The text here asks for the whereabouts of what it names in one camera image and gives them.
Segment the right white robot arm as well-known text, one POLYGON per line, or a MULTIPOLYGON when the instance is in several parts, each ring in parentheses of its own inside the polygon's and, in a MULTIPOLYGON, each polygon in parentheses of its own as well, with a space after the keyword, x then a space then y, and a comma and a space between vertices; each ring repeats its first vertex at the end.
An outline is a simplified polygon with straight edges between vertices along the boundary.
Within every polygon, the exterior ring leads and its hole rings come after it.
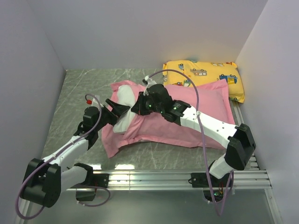
POLYGON ((213 187, 221 183, 227 173, 244 170, 256 148, 248 125, 225 123, 184 101, 174 100, 162 84, 154 84, 140 92, 131 111, 141 116, 157 112, 165 120, 196 130, 226 148, 226 153, 213 162, 206 174, 206 182, 213 187))

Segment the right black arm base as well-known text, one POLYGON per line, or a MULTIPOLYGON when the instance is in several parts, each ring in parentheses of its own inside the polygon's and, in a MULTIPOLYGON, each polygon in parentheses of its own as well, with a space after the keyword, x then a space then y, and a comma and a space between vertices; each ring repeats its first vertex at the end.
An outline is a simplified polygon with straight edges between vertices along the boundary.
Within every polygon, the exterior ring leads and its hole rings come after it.
MULTIPOLYGON (((232 190, 234 183, 234 174, 225 174, 221 179, 217 179, 210 175, 211 184, 213 187, 213 193, 215 201, 219 203, 224 198, 225 188, 228 183, 228 193, 232 190)), ((188 183, 192 185, 193 188, 208 188, 208 180, 206 173, 191 173, 191 178, 188 180, 188 183)))

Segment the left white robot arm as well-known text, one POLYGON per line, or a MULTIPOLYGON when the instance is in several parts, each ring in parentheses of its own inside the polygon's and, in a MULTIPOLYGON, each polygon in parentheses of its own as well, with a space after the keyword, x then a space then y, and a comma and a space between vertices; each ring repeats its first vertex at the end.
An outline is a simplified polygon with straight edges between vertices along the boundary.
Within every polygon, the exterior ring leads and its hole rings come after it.
POLYGON ((93 185, 93 168, 74 160, 88 151, 97 141, 98 132, 104 126, 115 125, 130 110, 106 99, 111 106, 90 105, 84 110, 83 120, 79 123, 72 138, 60 149, 43 159, 32 159, 26 169, 19 198, 34 202, 43 207, 52 207, 63 190, 80 184, 84 188, 93 185))

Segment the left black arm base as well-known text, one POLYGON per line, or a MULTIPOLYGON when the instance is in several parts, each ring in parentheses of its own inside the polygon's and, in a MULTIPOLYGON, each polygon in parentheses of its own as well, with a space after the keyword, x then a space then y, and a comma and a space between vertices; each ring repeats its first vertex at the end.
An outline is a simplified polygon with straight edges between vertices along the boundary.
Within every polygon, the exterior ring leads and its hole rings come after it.
POLYGON ((108 190, 109 174, 93 174, 91 181, 87 184, 77 184, 76 189, 76 201, 77 204, 81 204, 85 207, 99 207, 106 204, 110 197, 111 192, 108 190), (92 202, 96 198, 98 191, 103 190, 107 193, 107 198, 99 204, 87 204, 86 202, 92 202))

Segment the yellow cartoon print pillow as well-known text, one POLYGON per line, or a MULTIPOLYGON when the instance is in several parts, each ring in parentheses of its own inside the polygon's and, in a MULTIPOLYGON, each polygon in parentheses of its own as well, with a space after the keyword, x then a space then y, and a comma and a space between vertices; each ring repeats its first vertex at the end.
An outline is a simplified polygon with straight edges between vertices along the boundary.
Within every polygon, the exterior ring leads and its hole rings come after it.
POLYGON ((163 64, 164 85, 192 86, 186 78, 178 74, 180 71, 188 76, 197 86, 225 80, 228 84, 229 98, 244 103, 245 92, 238 67, 234 62, 213 63, 192 60, 168 61, 163 64))

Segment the pink pillowcase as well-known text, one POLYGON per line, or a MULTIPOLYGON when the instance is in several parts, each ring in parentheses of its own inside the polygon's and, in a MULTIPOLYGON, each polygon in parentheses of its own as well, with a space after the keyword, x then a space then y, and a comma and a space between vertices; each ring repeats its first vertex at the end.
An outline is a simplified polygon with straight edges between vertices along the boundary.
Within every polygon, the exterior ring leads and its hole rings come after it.
POLYGON ((197 87, 167 85, 174 100, 169 108, 142 116, 126 112, 115 125, 102 129, 102 143, 109 158, 122 146, 153 141, 182 147, 225 149, 235 133, 226 81, 197 87))

